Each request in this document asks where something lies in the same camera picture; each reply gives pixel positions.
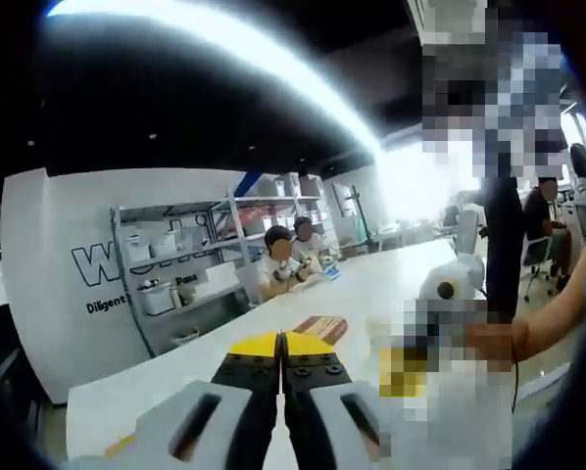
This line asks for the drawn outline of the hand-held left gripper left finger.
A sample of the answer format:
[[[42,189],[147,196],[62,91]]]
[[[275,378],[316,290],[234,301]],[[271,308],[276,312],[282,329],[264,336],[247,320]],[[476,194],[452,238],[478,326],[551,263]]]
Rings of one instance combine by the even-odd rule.
[[[69,469],[261,469],[275,427],[279,335],[234,345],[213,378],[144,413],[135,431]]]

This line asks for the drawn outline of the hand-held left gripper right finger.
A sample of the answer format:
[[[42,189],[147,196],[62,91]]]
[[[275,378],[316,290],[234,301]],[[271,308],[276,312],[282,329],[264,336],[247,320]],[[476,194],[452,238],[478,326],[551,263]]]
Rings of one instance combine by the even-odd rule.
[[[331,345],[280,335],[284,421],[301,469],[377,469],[379,398],[354,382]]]

